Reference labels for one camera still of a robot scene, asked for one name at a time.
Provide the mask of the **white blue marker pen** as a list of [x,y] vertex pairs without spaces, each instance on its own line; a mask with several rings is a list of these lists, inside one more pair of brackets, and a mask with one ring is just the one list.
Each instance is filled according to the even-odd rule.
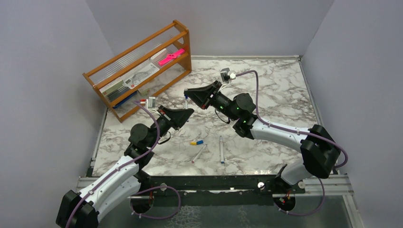
[[219,150],[220,150],[220,162],[221,164],[225,163],[225,157],[224,157],[224,148],[223,148],[223,137],[220,136],[219,137]]

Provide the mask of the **thin white pen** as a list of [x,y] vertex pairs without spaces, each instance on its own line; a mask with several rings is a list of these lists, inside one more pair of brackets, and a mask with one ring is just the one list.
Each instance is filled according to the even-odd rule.
[[185,109],[188,109],[188,102],[185,101],[184,107],[185,107]]

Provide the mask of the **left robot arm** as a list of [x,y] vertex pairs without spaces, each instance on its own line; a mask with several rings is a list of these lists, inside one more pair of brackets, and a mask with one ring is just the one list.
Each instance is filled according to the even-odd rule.
[[56,218],[61,228],[96,228],[103,217],[124,199],[144,195],[158,189],[151,187],[150,176],[142,169],[154,155],[153,149],[161,136],[171,128],[179,130],[194,110],[158,108],[159,117],[151,117],[154,124],[134,125],[129,146],[118,162],[100,178],[78,192],[68,191],[62,198]]

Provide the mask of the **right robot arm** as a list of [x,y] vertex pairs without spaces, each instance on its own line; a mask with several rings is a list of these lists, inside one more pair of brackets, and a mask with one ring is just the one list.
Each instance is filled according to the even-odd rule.
[[277,143],[302,155],[280,169],[272,183],[273,191],[286,193],[303,179],[329,177],[341,151],[323,126],[297,128],[270,123],[254,113],[256,105],[250,94],[241,93],[229,99],[220,91],[221,86],[221,82],[215,81],[208,86],[185,89],[184,95],[201,109],[212,106],[235,121],[233,129],[240,137]]

